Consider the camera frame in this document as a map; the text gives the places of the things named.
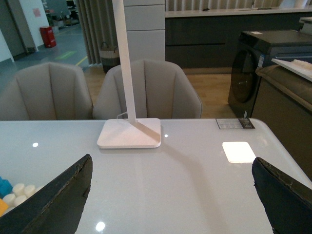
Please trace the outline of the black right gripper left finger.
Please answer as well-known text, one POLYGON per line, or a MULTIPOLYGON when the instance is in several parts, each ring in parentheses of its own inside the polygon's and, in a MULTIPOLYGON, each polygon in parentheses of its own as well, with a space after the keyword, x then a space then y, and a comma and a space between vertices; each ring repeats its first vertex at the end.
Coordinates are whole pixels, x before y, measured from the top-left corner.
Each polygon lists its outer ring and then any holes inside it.
POLYGON ((86 154, 33 196, 0 218, 2 234, 74 234, 91 189, 86 154))

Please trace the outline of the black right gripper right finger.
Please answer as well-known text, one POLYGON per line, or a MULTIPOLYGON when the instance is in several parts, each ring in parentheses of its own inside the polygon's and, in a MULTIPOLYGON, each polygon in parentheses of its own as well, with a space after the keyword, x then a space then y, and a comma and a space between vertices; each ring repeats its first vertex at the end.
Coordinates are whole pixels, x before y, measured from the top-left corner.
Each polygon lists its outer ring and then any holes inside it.
POLYGON ((274 234, 312 232, 312 190, 260 157, 252 164, 254 186, 274 234))

